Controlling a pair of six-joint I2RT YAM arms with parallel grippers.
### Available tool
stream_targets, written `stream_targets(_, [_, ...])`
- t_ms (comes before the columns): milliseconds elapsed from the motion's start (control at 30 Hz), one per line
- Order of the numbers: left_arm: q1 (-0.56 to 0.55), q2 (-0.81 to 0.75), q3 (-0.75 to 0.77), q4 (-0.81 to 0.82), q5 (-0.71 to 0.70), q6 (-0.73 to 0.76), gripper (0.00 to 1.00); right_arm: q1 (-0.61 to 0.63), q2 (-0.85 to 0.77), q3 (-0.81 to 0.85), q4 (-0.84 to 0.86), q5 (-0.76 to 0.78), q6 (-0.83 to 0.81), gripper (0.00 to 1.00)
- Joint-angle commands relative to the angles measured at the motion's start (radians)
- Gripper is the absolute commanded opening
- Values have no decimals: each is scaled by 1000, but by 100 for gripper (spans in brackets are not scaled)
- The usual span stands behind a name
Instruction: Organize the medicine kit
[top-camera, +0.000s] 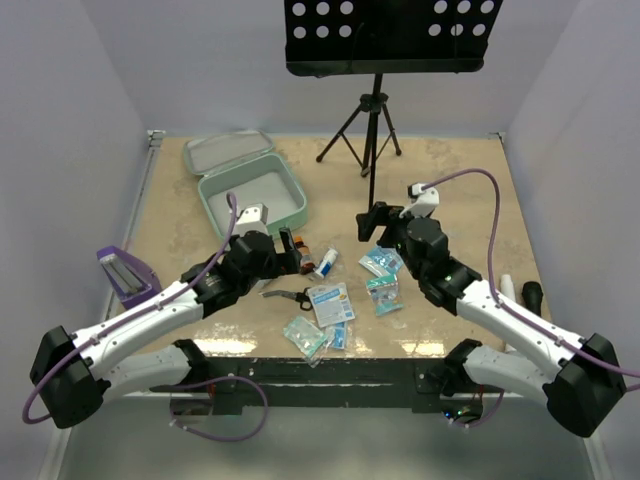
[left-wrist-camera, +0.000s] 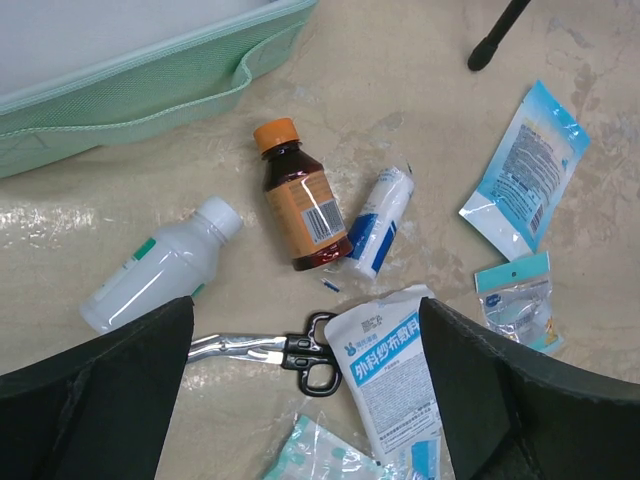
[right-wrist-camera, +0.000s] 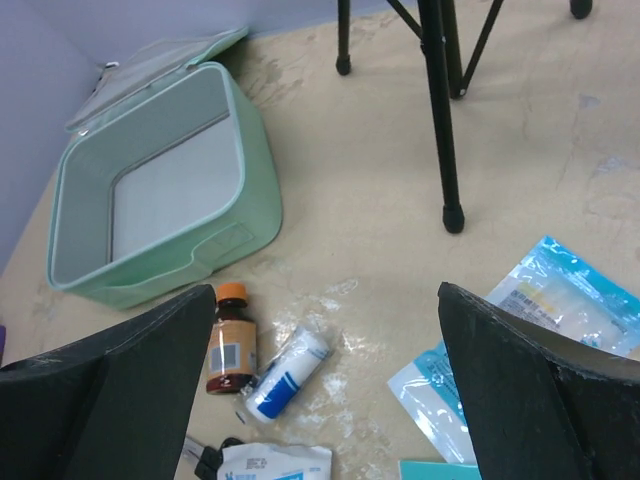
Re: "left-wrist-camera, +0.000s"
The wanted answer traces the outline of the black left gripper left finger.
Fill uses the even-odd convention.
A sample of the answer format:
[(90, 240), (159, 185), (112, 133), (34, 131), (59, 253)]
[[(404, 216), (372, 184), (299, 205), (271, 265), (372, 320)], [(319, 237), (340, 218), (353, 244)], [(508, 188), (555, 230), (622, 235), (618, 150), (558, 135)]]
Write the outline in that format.
[(154, 478), (193, 330), (177, 298), (2, 375), (2, 478)]

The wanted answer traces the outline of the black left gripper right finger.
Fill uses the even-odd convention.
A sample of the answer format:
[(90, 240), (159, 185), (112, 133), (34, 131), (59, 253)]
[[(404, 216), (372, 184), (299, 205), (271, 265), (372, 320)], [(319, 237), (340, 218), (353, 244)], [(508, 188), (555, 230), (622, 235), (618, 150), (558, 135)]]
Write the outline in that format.
[(636, 479), (639, 387), (423, 298), (421, 339), (458, 479)]

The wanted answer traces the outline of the white gauze dressing packet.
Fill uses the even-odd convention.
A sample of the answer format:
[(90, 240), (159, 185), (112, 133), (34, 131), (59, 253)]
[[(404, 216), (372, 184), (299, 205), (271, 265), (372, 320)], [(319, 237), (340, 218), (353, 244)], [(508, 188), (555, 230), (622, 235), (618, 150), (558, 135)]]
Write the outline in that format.
[(441, 419), (413, 285), (329, 320), (324, 335), (357, 406), (374, 459), (392, 479), (440, 477)]

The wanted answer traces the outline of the white plastic bottle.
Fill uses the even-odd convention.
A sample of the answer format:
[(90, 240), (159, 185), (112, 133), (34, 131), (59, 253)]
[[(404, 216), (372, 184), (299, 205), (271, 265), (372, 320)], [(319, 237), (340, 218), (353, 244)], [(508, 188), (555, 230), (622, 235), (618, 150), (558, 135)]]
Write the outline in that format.
[(208, 198), (185, 221), (156, 230), (81, 306), (98, 333), (111, 332), (211, 283), (221, 248), (243, 227), (223, 199)]

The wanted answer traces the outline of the light blue foil pouch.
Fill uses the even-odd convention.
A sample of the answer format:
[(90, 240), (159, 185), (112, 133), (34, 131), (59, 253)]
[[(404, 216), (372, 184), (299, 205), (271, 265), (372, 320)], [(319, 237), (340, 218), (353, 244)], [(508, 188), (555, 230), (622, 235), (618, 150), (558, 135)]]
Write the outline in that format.
[(536, 82), (459, 215), (507, 260), (535, 254), (589, 145), (587, 132)]

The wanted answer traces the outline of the white blue bandage roll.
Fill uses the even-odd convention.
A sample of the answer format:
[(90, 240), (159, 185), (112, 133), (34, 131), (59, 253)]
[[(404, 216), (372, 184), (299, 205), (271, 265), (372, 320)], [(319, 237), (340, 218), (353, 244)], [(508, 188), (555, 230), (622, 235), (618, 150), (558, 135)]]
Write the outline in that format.
[(348, 239), (353, 250), (343, 259), (350, 275), (375, 280), (398, 232), (414, 192), (412, 177), (395, 166), (382, 170), (353, 221)]

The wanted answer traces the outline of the brown bottle orange cap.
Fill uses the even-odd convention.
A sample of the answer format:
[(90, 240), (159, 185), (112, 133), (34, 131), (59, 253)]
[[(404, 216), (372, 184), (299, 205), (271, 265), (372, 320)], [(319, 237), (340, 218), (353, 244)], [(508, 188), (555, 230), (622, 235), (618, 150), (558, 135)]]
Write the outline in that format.
[(353, 250), (323, 165), (305, 153), (293, 120), (270, 121), (254, 133), (266, 162), (263, 191), (293, 268), (305, 271)]

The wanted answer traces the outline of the mint green medicine case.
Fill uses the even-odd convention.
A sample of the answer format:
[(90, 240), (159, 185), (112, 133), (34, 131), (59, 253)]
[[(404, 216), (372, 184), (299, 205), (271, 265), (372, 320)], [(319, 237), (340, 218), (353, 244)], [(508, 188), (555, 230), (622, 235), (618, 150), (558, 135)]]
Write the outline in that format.
[(233, 109), (290, 56), (311, 1), (5, 1), (1, 174)]

